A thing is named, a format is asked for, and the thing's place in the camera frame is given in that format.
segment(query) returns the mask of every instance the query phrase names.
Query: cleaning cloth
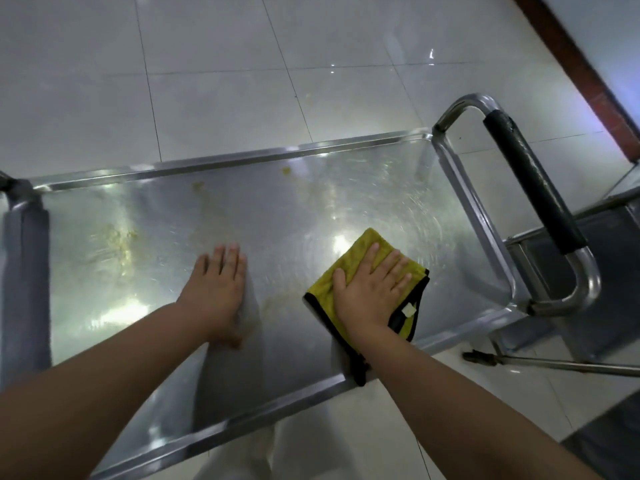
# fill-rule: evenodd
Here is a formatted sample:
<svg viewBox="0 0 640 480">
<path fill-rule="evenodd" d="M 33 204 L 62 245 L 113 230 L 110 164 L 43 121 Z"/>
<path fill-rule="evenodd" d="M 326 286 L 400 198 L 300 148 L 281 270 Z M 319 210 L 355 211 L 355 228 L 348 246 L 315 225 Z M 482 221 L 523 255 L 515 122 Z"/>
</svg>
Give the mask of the cleaning cloth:
<svg viewBox="0 0 640 480">
<path fill-rule="evenodd" d="M 367 250 L 373 243 L 379 243 L 380 249 L 373 263 L 375 269 L 384 258 L 386 258 L 395 248 L 384 240 L 372 228 L 367 229 L 358 240 L 343 254 L 324 274 L 316 281 L 307 293 L 305 300 L 313 308 L 317 316 L 329 329 L 340 345 L 345 348 L 351 358 L 351 371 L 358 385 L 365 383 L 365 371 L 367 369 L 364 357 L 351 343 L 347 331 L 335 314 L 333 306 L 333 272 L 337 268 L 342 268 L 347 278 L 347 285 L 351 282 L 360 261 L 364 258 Z M 429 271 L 415 261 L 409 260 L 400 277 L 406 273 L 411 273 L 412 279 L 409 286 L 404 290 L 403 295 L 398 300 L 395 311 L 389 318 L 389 327 L 405 340 L 411 341 L 415 332 L 418 320 L 418 310 L 420 308 L 420 298 L 425 286 L 429 282 Z"/>
</svg>

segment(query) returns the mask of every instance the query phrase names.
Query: black foam grip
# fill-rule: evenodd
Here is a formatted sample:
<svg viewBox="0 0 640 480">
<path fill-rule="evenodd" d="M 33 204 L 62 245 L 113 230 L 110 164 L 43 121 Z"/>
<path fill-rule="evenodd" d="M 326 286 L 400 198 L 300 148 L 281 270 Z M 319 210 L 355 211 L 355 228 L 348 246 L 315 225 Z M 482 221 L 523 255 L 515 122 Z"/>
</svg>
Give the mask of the black foam grip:
<svg viewBox="0 0 640 480">
<path fill-rule="evenodd" d="M 565 255 L 585 247 L 587 240 L 516 123 L 507 113 L 496 109 L 485 117 L 484 126 L 507 158 L 560 252 Z"/>
</svg>

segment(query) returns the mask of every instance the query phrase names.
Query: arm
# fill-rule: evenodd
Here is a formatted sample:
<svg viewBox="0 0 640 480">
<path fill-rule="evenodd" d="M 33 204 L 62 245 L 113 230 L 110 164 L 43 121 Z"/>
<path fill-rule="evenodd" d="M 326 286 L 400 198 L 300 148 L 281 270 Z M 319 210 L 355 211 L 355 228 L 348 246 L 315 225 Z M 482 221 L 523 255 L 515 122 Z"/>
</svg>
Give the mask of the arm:
<svg viewBox="0 0 640 480">
<path fill-rule="evenodd" d="M 207 341 L 237 345 L 246 257 L 235 245 L 224 254 L 198 258 L 176 303 L 0 395 L 0 478 L 87 478 L 188 355 Z"/>
<path fill-rule="evenodd" d="M 521 414 L 398 337 L 387 323 L 411 275 L 390 254 L 372 271 L 374 244 L 353 280 L 333 276 L 335 309 L 407 423 L 448 479 L 600 477 Z"/>
</svg>

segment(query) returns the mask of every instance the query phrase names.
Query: stainless steel tray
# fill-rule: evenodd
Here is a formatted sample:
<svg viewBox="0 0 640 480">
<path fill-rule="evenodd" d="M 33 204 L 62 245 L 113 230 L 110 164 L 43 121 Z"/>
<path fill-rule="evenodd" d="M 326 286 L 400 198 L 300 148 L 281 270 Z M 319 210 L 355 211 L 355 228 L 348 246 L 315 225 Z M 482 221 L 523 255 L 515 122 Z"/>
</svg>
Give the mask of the stainless steel tray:
<svg viewBox="0 0 640 480">
<path fill-rule="evenodd" d="M 249 258 L 243 349 L 203 347 L 181 364 L 96 478 L 146 476 L 354 387 L 340 347 L 302 296 L 367 227 L 431 272 L 413 341 L 429 353 L 522 318 L 531 298 L 444 133 L 419 129 L 32 183 L 51 221 L 53 364 L 175 300 L 196 256 L 215 243 L 240 242 Z M 5 220 L 20 211 L 1 204 Z M 5 238 L 5 257 L 7 245 Z M 2 367 L 11 367 L 2 352 Z"/>
</svg>

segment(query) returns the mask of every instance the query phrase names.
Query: wall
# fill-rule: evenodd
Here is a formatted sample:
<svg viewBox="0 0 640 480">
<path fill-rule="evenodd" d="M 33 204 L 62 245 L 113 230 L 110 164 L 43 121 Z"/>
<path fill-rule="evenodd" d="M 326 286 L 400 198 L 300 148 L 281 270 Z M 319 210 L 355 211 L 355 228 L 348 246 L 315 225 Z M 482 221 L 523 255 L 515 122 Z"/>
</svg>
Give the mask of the wall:
<svg viewBox="0 0 640 480">
<path fill-rule="evenodd" d="M 544 0 L 640 128 L 640 0 Z"/>
</svg>

